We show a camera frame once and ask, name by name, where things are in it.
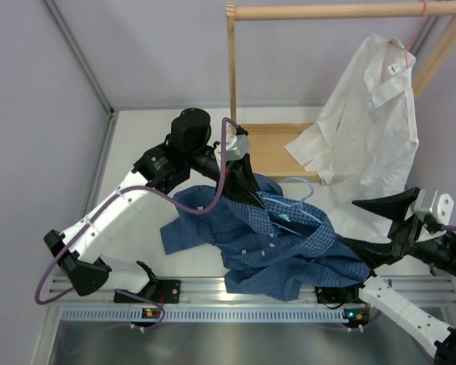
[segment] hanging white shirt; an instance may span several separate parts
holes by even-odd
[[[351,201],[402,192],[419,144],[415,58],[407,54],[407,67],[402,49],[398,40],[367,38],[318,120],[286,146],[307,171],[318,172],[337,203],[331,221],[339,234],[352,238],[385,240],[390,222]]]

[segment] blue shirt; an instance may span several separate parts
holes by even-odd
[[[229,293],[265,294],[279,300],[299,296],[302,283],[316,287],[346,287],[364,282],[369,267],[342,243],[326,213],[309,204],[302,209],[321,223],[301,213],[300,206],[284,207],[273,198],[293,205],[282,188],[265,176],[256,175],[258,196],[265,209],[221,198],[207,214],[193,215],[178,209],[179,218],[160,229],[167,254],[210,243],[221,250]],[[211,186],[192,186],[174,195],[190,208],[206,207],[214,198]],[[309,234],[298,236],[274,225],[287,217],[304,224]]]

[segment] wooden board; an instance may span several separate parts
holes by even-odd
[[[303,177],[313,183],[321,182],[318,173],[305,171],[284,148],[311,125],[312,123],[242,125],[249,132],[253,172],[266,175],[277,182],[292,176]]]

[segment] wooden rod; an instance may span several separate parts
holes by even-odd
[[[456,46],[456,15],[452,17],[413,78],[413,94],[418,99]]]
[[[230,78],[230,114],[236,120],[236,43],[235,43],[235,4],[226,4],[226,28],[228,32],[228,72]]]
[[[429,1],[429,16],[456,15],[456,0]],[[345,5],[237,6],[235,21],[282,21],[298,19],[344,19],[354,17],[420,17],[422,2]]]

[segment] robotic arm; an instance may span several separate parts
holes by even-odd
[[[226,123],[233,124],[236,135],[226,135]],[[134,163],[118,187],[95,209],[62,232],[49,231],[44,237],[54,256],[36,290],[38,304],[51,303],[69,291],[86,296],[96,290],[127,290],[137,297],[155,300],[159,287],[167,281],[157,279],[143,262],[122,262],[102,255],[116,232],[160,195],[173,204],[180,204],[166,194],[198,171],[217,182],[217,194],[203,210],[183,208],[193,214],[211,210],[221,196],[230,200],[264,207],[258,198],[259,187],[250,166],[248,133],[229,119],[223,120],[220,152],[211,136],[210,117],[201,109],[186,109],[174,119],[164,143],[149,149]],[[339,237],[371,269],[391,264],[406,254],[456,276],[456,235],[447,232],[439,238],[417,242],[422,228],[430,233],[443,230],[452,210],[449,195],[426,192],[418,188],[399,195],[371,201],[354,202],[368,211],[393,221],[388,244],[367,243]],[[408,211],[413,214],[406,219]],[[70,290],[48,300],[40,299],[47,276],[59,265],[72,283]],[[370,276],[364,283],[346,288],[316,288],[319,303],[365,302],[381,310],[412,335],[435,358],[436,364],[456,364],[456,329],[429,316],[405,300],[381,278]],[[179,295],[165,303],[177,303]],[[115,301],[124,303],[121,294]]]

